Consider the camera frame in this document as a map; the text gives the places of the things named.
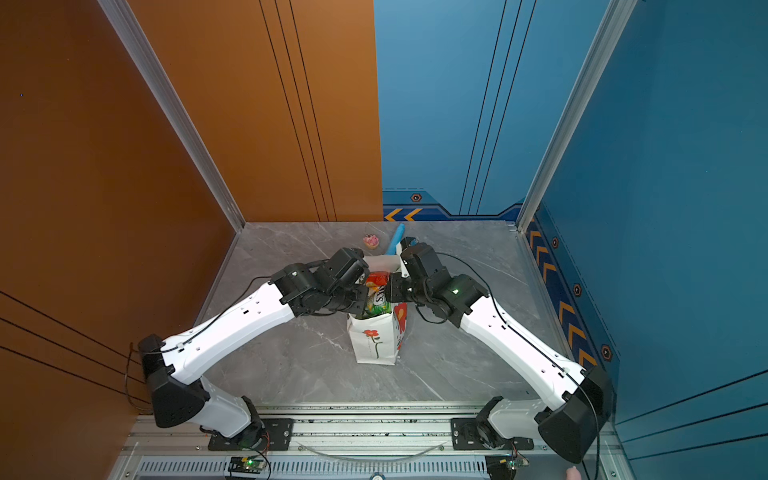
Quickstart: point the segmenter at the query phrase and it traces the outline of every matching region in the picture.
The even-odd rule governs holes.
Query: blue object
[[[400,243],[400,240],[402,240],[402,235],[406,232],[406,226],[405,224],[401,223],[397,226],[397,230],[395,230],[395,235],[392,236],[392,242],[389,243],[389,247],[387,247],[385,255],[395,255],[397,253],[397,244]]]
[[[542,202],[621,358],[637,480],[765,478],[767,16],[638,2]]]

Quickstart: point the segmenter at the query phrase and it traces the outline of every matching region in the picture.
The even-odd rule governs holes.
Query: black wire
[[[270,473],[266,476],[266,480],[270,480],[270,477],[272,476],[272,464],[270,463],[269,460],[266,459],[266,456],[262,452],[259,452],[258,450],[255,450],[255,452],[261,455],[261,458],[263,458],[264,461],[266,462],[266,466],[270,470]]]
[[[448,321],[448,319],[447,319],[447,318],[446,318],[446,319],[442,319],[442,320],[440,320],[439,322],[433,322],[433,321],[431,321],[431,320],[427,320],[427,319],[426,319],[426,317],[424,316],[424,314],[422,313],[422,311],[421,311],[421,310],[419,310],[419,306],[418,306],[418,305],[416,305],[415,303],[413,304],[413,306],[414,306],[414,307],[416,307],[416,311],[417,311],[417,312],[419,312],[419,315],[420,315],[420,316],[421,316],[421,317],[424,319],[424,321],[425,321],[425,322],[427,322],[427,323],[434,323],[435,325],[439,325],[439,324],[441,324],[441,323],[445,323],[445,322],[447,322],[447,321]]]
[[[462,260],[462,259],[460,259],[460,258],[458,258],[458,257],[456,257],[454,255],[451,255],[450,253],[442,253],[442,252],[436,252],[436,253],[438,255],[445,255],[446,257],[451,257],[452,259],[458,260],[459,262],[464,263],[467,267],[469,267],[469,269],[475,275],[477,275],[477,277],[485,284],[485,287],[488,289],[488,294],[491,296],[491,302],[493,303],[493,308],[496,309],[496,313],[498,314],[498,318],[502,319],[502,322],[504,322],[511,331],[517,333],[518,336],[520,338],[522,338],[523,340],[525,340],[525,342],[528,345],[532,346],[534,348],[534,350],[536,350],[544,358],[546,358],[552,364],[553,367],[555,367],[556,369],[559,369],[562,373],[564,373],[565,376],[567,376],[574,383],[574,385],[576,385],[576,388],[578,388],[581,391],[581,394],[584,395],[584,398],[587,399],[587,402],[589,402],[589,406],[592,409],[592,415],[594,415],[594,427],[597,430],[597,438],[596,438],[597,439],[597,453],[596,453],[596,457],[595,457],[595,466],[594,466],[594,478],[595,478],[595,480],[597,480],[598,479],[598,474],[600,473],[600,421],[598,420],[598,411],[595,409],[594,405],[592,404],[592,400],[589,398],[589,396],[584,391],[584,389],[581,388],[581,385],[576,381],[576,379],[573,378],[568,372],[566,372],[563,367],[559,366],[553,359],[549,358],[549,355],[547,355],[546,353],[542,352],[541,349],[539,349],[536,345],[534,345],[531,342],[531,340],[525,338],[520,332],[518,332],[513,326],[509,325],[509,323],[507,323],[506,320],[504,320],[504,317],[503,317],[502,313],[499,312],[498,306],[496,305],[496,298],[493,297],[493,292],[491,291],[491,286],[488,285],[488,282],[486,282],[485,279],[482,276],[480,276],[480,274],[477,273],[474,268],[472,268],[472,265],[470,265],[469,263],[466,263],[464,260]]]
[[[136,405],[133,400],[131,400],[131,395],[128,393],[128,369],[131,367],[131,356],[134,353],[134,343],[131,342],[131,344],[128,346],[128,361],[125,363],[125,376],[123,378],[123,393],[125,394],[125,399],[128,401],[128,403],[131,404],[132,407],[134,407],[136,410],[138,410],[141,413],[144,413],[146,415],[152,415],[154,412],[150,409],[143,409],[140,406]]]
[[[218,320],[219,318],[221,318],[221,316],[222,316],[223,314],[225,314],[225,313],[226,313],[226,312],[227,312],[227,311],[228,311],[230,308],[232,308],[233,306],[235,306],[235,303],[239,302],[239,301],[240,301],[240,299],[241,299],[241,298],[243,298],[243,297],[245,296],[245,294],[246,294],[246,293],[248,293],[248,290],[250,290],[250,286],[251,286],[251,285],[253,285],[253,282],[255,282],[255,281],[256,281],[256,280],[258,280],[258,279],[263,279],[263,278],[272,278],[272,277],[271,277],[271,276],[255,276],[254,278],[252,278],[252,279],[251,279],[251,281],[248,283],[248,286],[247,286],[247,287],[245,287],[245,290],[243,290],[243,292],[242,292],[240,295],[238,295],[238,296],[237,296],[237,298],[236,298],[236,299],[235,299],[235,300],[234,300],[232,303],[230,303],[230,305],[229,305],[227,308],[225,308],[224,310],[222,310],[222,311],[221,311],[221,313],[219,313],[218,315],[216,315],[216,316],[214,317],[214,319],[213,319],[213,320],[211,320],[211,321],[210,321],[210,322],[209,322],[209,323],[208,323],[206,326],[204,326],[204,327],[203,327],[203,328],[202,328],[202,329],[201,329],[199,332],[195,333],[195,334],[194,334],[194,335],[192,335],[190,338],[188,338],[188,339],[184,340],[184,341],[181,343],[181,345],[187,345],[189,342],[191,342],[192,340],[194,340],[194,339],[195,339],[195,337],[197,337],[198,335],[200,335],[202,332],[204,332],[204,331],[208,330],[208,327],[210,327],[211,325],[213,325],[213,324],[216,322],[216,320]],[[168,349],[168,350],[161,350],[160,352],[146,352],[146,353],[144,353],[144,355],[147,355],[147,354],[150,354],[150,353],[168,353],[168,352],[173,352],[174,350],[178,350],[178,348],[179,348],[178,346],[175,346],[175,347],[174,347],[174,348],[172,348],[172,349]]]
[[[7,294],[6,292],[3,292],[3,291],[1,291],[1,290],[0,290],[0,295],[4,295],[4,296],[7,296],[9,299],[13,300],[14,302],[16,302],[16,303],[19,303],[19,304],[21,304],[21,305],[23,305],[23,306],[26,306],[27,308],[29,308],[29,309],[30,309],[30,310],[32,310],[33,312],[36,312],[36,313],[39,313],[40,315],[43,315],[45,318],[47,318],[47,319],[49,319],[49,320],[52,320],[52,321],[54,321],[54,322],[58,323],[59,325],[63,326],[65,329],[70,329],[71,331],[73,331],[73,332],[77,333],[78,335],[80,335],[80,336],[83,336],[83,337],[85,337],[85,338],[89,339],[90,341],[92,341],[92,342],[94,342],[94,343],[97,343],[98,345],[101,345],[101,346],[103,346],[105,349],[107,349],[107,350],[110,350],[110,351],[112,351],[112,352],[115,352],[115,353],[117,353],[119,356],[125,356],[125,355],[123,355],[122,353],[118,352],[117,350],[113,349],[112,347],[110,347],[110,346],[106,346],[105,344],[103,344],[103,343],[99,342],[98,340],[96,340],[96,339],[93,339],[93,338],[91,338],[91,337],[90,337],[90,336],[88,336],[88,335],[85,335],[85,334],[84,334],[83,332],[81,332],[80,330],[77,330],[77,329],[75,329],[75,328],[73,328],[73,327],[71,327],[71,326],[67,325],[67,324],[66,324],[66,323],[64,323],[64,322],[61,322],[61,321],[59,321],[59,320],[56,320],[54,317],[52,317],[52,316],[48,315],[47,313],[41,312],[40,310],[38,310],[38,309],[34,308],[32,305],[29,305],[28,303],[24,303],[24,302],[22,302],[21,300],[19,300],[19,299],[18,299],[18,298],[16,298],[15,296],[9,295],[9,294]]]
[[[581,466],[584,467],[584,474],[587,476],[587,480],[592,480],[591,478],[589,478],[589,472],[587,472],[587,466],[584,464],[584,460],[581,461]]]

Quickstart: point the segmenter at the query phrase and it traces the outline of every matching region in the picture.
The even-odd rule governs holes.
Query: white paper bag
[[[408,305],[395,305],[392,313],[360,320],[349,315],[347,330],[358,363],[395,365],[406,333]]]

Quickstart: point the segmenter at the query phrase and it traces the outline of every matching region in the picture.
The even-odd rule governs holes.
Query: marble floor
[[[367,250],[362,238],[373,233],[384,253],[397,223],[249,223],[210,301],[216,315],[242,292],[251,278],[270,275],[288,263],[328,258],[340,247]],[[564,353],[562,333],[541,314],[533,295],[529,259],[515,245],[504,222],[408,222],[406,236],[462,258],[482,275],[496,299],[522,325]],[[442,257],[449,271],[472,275],[466,266]],[[422,309],[434,320],[429,309]],[[257,405],[299,402],[476,401],[496,395],[537,398],[528,384],[485,344],[451,323],[432,325],[409,310],[406,334],[394,366],[355,361],[346,317],[300,317],[258,336],[218,362],[206,377]]]

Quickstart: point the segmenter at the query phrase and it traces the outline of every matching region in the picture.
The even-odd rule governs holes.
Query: blue wall panel
[[[404,189],[451,215],[494,217],[518,203],[606,5],[377,0],[385,205]]]
[[[638,2],[545,194],[621,356],[622,440],[766,401],[761,375],[664,408],[768,367],[765,18],[766,2]],[[693,463],[728,456],[694,447],[766,425],[763,407],[626,447],[656,455],[633,460],[640,480],[721,478]]]
[[[504,2],[374,6],[382,185],[426,190],[458,214]]]
[[[634,460],[632,468],[638,480],[764,480],[765,472],[754,465],[766,450],[768,438],[762,437]]]
[[[504,124],[497,129],[493,158],[490,148],[483,158],[473,214],[499,212],[510,197],[523,198],[528,193],[607,4],[607,0],[536,2],[514,87],[508,86],[514,70],[505,74],[509,83],[502,84],[509,104]],[[520,36],[520,44],[525,33],[521,30],[518,25],[515,35]],[[517,41],[512,45],[515,54],[520,52]],[[506,97],[500,98],[498,108],[505,101]]]

